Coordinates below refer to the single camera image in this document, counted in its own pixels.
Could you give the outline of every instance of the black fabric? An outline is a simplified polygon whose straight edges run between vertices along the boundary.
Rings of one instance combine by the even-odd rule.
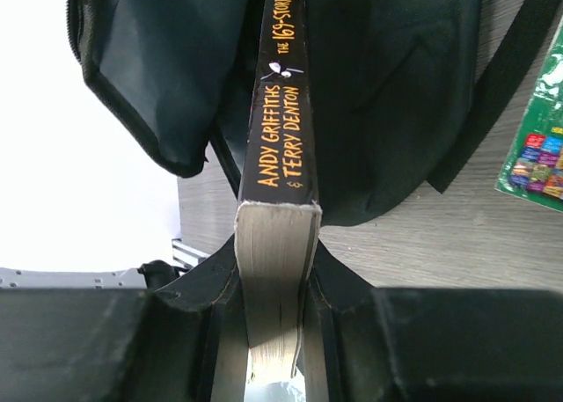
[[[324,224],[385,213],[451,147],[471,105],[480,1],[306,0]],[[98,97],[179,176],[201,171],[213,138],[236,187],[263,0],[76,4],[71,37]]]
[[[428,183],[443,193],[485,139],[518,90],[545,41],[561,0],[524,0],[514,22],[475,87],[461,133]]]

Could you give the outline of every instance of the green book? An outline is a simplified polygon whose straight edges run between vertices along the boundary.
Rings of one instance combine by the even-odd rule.
[[[563,32],[561,24],[496,188],[563,211]]]

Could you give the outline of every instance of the padded strap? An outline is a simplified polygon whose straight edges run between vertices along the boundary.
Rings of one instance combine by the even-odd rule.
[[[430,173],[428,183],[443,193],[494,123],[530,70],[561,0],[524,0],[493,59],[475,85],[472,109],[456,142]]]

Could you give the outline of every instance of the white background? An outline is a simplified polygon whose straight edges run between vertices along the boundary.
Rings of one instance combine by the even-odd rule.
[[[0,0],[0,267],[168,261],[176,179],[84,85],[65,3]]]

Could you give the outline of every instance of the black book spine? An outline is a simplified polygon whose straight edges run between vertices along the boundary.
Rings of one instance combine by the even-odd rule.
[[[304,0],[266,0],[240,201],[318,200]]]

